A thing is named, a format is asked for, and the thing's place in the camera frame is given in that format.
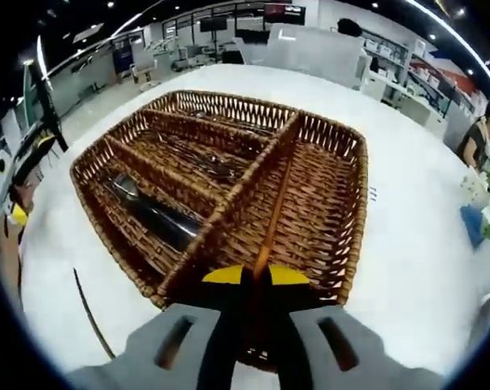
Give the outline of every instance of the white countertop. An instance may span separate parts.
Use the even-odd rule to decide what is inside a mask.
[[[459,184],[466,168],[411,119],[359,92],[291,71],[214,65],[179,76],[93,126],[37,189],[22,243],[28,325],[57,367],[71,371],[109,358],[82,308],[72,268],[115,354],[157,310],[119,269],[76,196],[72,161],[123,117],[176,89],[261,98],[336,119],[367,138],[370,201],[361,259],[345,309],[378,334],[407,367],[448,374],[462,356],[479,307],[472,249],[462,225]],[[239,367],[249,383],[271,375]]]

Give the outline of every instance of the display screen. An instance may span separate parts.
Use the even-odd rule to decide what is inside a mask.
[[[200,21],[199,29],[202,33],[210,31],[221,31],[227,29],[227,18],[221,16],[217,18],[206,18]]]
[[[268,37],[270,36],[269,31],[256,31],[247,29],[237,29],[236,37],[242,38],[244,43],[268,43]]]
[[[265,4],[264,21],[267,23],[286,23],[304,25],[306,19],[305,6],[291,4]]]

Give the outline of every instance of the chair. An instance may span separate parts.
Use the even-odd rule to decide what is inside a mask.
[[[145,92],[156,85],[160,85],[159,81],[151,80],[151,73],[158,70],[158,62],[153,58],[142,59],[138,63],[131,65],[132,79],[134,84],[138,84],[142,76],[145,77],[145,83],[139,87],[140,92]]]

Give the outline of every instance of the blue cloth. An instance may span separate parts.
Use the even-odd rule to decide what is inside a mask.
[[[470,242],[474,249],[478,249],[485,239],[481,232],[481,223],[483,223],[483,214],[480,210],[472,206],[463,206],[460,209],[462,219],[465,223],[466,232],[469,234]]]

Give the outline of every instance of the cutlery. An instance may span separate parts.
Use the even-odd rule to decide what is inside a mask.
[[[129,175],[121,173],[109,183],[108,189],[144,227],[179,252],[187,249],[202,227],[196,219],[140,193]]]

